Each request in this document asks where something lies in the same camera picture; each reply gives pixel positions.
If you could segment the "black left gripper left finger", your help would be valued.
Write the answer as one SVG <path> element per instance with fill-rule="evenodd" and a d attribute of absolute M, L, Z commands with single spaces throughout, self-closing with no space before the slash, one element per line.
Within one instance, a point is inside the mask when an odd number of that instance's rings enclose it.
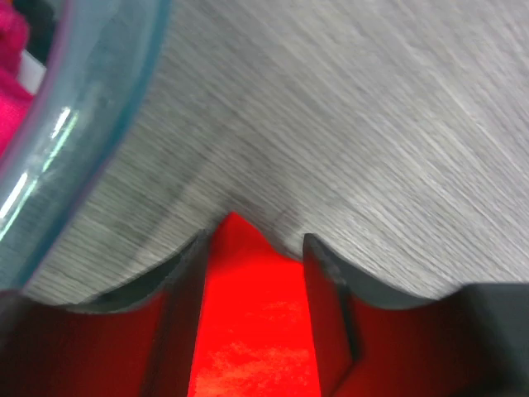
<path fill-rule="evenodd" d="M 158 265 L 80 304 L 1 293 L 4 396 L 184 396 L 207 267 L 200 232 Z"/>

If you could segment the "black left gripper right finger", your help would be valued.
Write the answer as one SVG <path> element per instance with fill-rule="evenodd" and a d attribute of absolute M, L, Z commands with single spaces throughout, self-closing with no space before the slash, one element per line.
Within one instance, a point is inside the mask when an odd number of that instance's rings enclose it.
<path fill-rule="evenodd" d="M 313 234 L 303 270 L 322 395 L 527 395 L 526 284 L 469 284 L 429 299 Z"/>

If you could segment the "red t-shirt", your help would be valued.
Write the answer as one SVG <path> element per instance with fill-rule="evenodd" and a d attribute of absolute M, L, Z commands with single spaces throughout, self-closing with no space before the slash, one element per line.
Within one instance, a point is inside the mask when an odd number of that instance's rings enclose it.
<path fill-rule="evenodd" d="M 318 396 L 303 266 L 228 214 L 212 235 L 190 396 Z"/>

